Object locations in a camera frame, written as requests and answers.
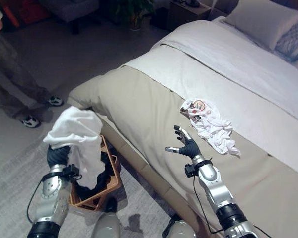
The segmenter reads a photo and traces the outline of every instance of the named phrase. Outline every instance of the beige bedspread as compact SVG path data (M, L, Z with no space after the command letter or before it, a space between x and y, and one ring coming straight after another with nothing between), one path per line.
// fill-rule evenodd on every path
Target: beige bedspread
M231 138L241 150L241 157L218 154L179 113L183 101L168 88L127 66L80 85L68 99L76 107L93 107L108 116L147 163L201 214L193 178L184 174L184 165L190 159L164 150L166 146L182 146L173 126L183 127L203 155L213 158L214 166L251 222L273 237L298 237L298 173L237 133ZM197 181L196 188L211 225L220 228Z

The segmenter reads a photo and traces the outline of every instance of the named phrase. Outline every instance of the black and white sneaker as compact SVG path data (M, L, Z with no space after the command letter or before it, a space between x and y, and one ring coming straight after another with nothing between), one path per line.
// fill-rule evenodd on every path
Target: black and white sneaker
M21 120L21 123L28 128L36 128L40 125L39 120L31 115L28 115L25 119Z
M56 96L52 96L49 100L48 100L48 103L51 105L51 106L54 106L54 107L59 107L61 105L63 105L63 100L59 97L56 97Z

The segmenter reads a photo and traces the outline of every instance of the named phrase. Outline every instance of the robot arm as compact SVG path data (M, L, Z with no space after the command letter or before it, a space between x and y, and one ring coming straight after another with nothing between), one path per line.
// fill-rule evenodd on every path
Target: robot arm
M79 169L67 164L69 147L48 150L50 171L43 176L43 190L35 213L35 220L27 238L57 238L68 213L71 181Z
M166 147L168 152L189 156L192 164L185 165L187 177L197 175L205 190L208 202L218 217L225 238L260 238L254 226L247 220L232 194L221 179L219 170L211 160L205 159L192 137L181 127L174 126L177 137L185 146Z

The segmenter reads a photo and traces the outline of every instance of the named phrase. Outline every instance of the gray carpet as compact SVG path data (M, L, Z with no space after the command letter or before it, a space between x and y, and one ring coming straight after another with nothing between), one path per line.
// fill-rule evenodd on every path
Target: gray carpet
M24 238L31 229L26 208L38 182L49 171L47 145L39 138L23 153L0 168L0 238ZM118 217L122 238L160 238L174 211L147 182L118 155L123 186L112 195L118 200ZM41 187L30 206L36 207ZM61 227L60 238L89 238L102 212L70 207Z

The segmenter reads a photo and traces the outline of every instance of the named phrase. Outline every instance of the white duvet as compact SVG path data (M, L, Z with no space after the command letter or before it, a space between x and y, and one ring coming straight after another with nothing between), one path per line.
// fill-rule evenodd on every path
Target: white duvet
M126 65L184 99L213 101L237 133L298 172L298 70L276 55L196 21Z

